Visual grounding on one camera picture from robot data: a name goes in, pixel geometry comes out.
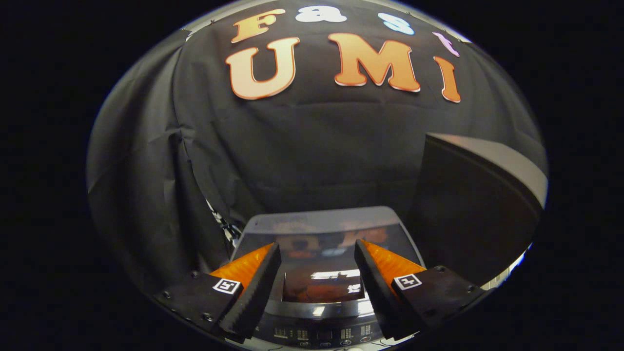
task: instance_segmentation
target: orange soft finger pad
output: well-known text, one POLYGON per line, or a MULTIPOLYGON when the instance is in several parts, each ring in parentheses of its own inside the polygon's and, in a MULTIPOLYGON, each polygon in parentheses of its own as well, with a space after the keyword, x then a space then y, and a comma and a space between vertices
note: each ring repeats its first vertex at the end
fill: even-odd
POLYGON ((408 274, 416 274, 422 272, 425 268, 414 262, 405 259, 394 252, 384 249, 378 245, 362 240, 366 250, 371 255, 379 269, 379 273, 390 288, 390 291, 396 295, 392 288, 392 280, 395 277, 402 277, 408 274))
POLYGON ((210 273, 210 275, 241 282, 243 284, 242 294, 251 283, 253 276, 256 274, 262 260, 265 259, 265 256, 269 252, 269 249, 271 249, 272 245, 273 244, 268 244, 257 250, 251 251, 249 254, 239 257, 227 265, 215 270, 210 273))

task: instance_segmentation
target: black fabric backdrop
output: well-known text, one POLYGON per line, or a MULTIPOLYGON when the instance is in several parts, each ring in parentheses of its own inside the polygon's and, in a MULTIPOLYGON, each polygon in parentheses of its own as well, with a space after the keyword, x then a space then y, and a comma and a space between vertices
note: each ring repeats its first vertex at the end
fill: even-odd
POLYGON ((357 0, 326 4, 347 21, 299 22, 295 15, 308 2, 272 1, 188 40, 188 31, 176 31, 109 94, 89 144, 89 202, 105 241, 142 290, 153 294, 179 281, 196 266, 196 247, 212 270, 227 260, 202 197, 241 228, 257 214, 373 205, 390 206, 407 222, 426 132, 501 142, 548 172, 530 107, 481 49, 446 33, 460 52, 455 57, 432 34, 443 29, 410 15, 357 0), (230 42, 234 23, 275 8, 286 14, 266 33, 230 42), (390 30, 379 12, 408 18, 416 35, 390 30), (334 32, 356 33, 375 50, 386 40, 411 46, 421 91, 334 83, 341 70, 338 47, 327 38, 334 32), (254 76, 269 79, 275 56, 266 44, 293 36, 301 40, 293 83, 266 99, 234 95, 226 58, 260 47, 254 76), (459 104, 441 96, 434 56, 455 66, 459 104), (181 204, 195 213, 181 211, 181 204))
MULTIPOLYGON (((6 189, 10 349, 219 348, 130 283, 96 234, 84 178, 89 131, 110 90, 207 6, 6 4, 6 78, 15 97, 7 105, 7 169, 16 175, 6 189)), ((606 316, 618 304, 607 297, 621 287, 612 269, 618 216, 607 194, 619 182, 609 165, 620 153, 609 132, 621 122, 609 108, 610 84, 600 80, 616 72, 614 45, 600 38, 619 33, 608 27, 618 11, 513 6, 418 4, 485 49, 527 96, 548 150, 546 212, 506 284, 463 322, 407 348, 619 349, 618 324, 606 316)))

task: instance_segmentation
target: black background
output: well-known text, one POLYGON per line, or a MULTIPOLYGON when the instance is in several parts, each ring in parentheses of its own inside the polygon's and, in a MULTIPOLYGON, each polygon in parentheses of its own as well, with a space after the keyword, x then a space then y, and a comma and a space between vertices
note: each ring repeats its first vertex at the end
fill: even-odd
MULTIPOLYGON (((5 247, 10 350, 220 349, 134 289, 95 236, 85 191, 89 131, 122 74, 217 7, 208 1, 7 3, 5 247)), ((621 287, 607 195, 621 112, 613 88, 618 12, 538 2, 416 4, 485 49, 515 79, 544 132, 550 189, 533 249, 498 291, 413 349, 619 349, 605 312, 621 287)))

